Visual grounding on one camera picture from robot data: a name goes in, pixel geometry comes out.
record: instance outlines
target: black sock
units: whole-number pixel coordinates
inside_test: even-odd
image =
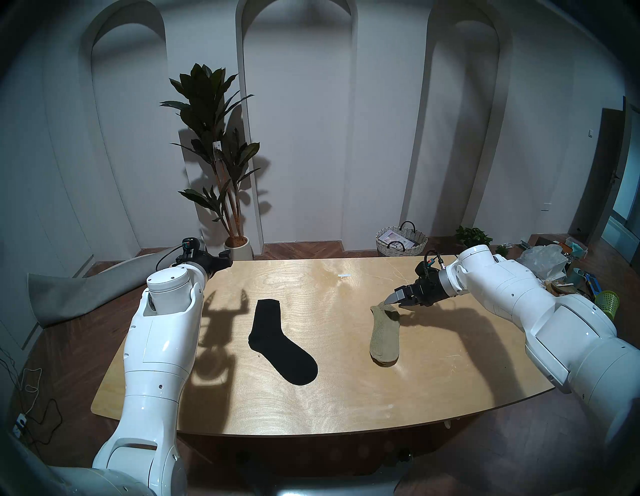
[[[318,375],[318,365],[313,357],[282,333],[278,300],[258,300],[249,346],[262,353],[292,384],[304,386]]]

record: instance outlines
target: gray rug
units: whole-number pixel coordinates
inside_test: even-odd
[[[33,315],[42,327],[47,327],[87,314],[108,301],[142,286],[147,277],[156,271],[158,260],[172,249],[125,260],[91,277],[28,274],[29,300]],[[158,270],[166,269],[175,262],[175,256],[172,255],[160,263]]]

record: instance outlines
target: white planter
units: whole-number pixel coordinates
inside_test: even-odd
[[[227,242],[225,241],[225,248],[231,250],[231,259],[234,262],[237,260],[253,260],[253,251],[251,249],[251,244],[249,243],[249,238],[246,238],[245,244],[238,246],[237,248],[227,245]]]

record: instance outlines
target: basket handle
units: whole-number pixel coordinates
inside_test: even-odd
[[[405,248],[404,248],[404,245],[403,245],[402,243],[400,243],[400,241],[392,241],[391,243],[389,243],[389,244],[387,245],[387,248],[390,250],[390,249],[391,249],[391,245],[392,245],[392,244],[394,244],[394,243],[397,243],[397,244],[399,244],[400,246],[402,246],[402,251],[403,251],[403,252],[404,252],[404,251],[406,251],[406,250],[405,250]]]
[[[407,222],[413,226],[413,232],[415,232],[415,224],[413,222],[411,222],[410,220],[406,220],[406,221],[402,222],[402,224],[400,224],[400,229],[402,229],[402,226],[405,225]]]

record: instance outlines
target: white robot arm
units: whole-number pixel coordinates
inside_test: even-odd
[[[640,397],[640,351],[617,338],[596,305],[576,294],[551,295],[529,269],[485,245],[443,270],[419,265],[416,272],[416,283],[397,288],[385,303],[432,305],[469,292],[525,333],[527,356],[558,389],[578,395],[611,442]]]
[[[177,264],[147,278],[124,347],[120,423],[93,461],[93,468],[123,472],[157,496],[186,493],[176,448],[178,401],[195,361],[204,286],[231,266],[228,252],[212,257],[199,244],[183,240]]]

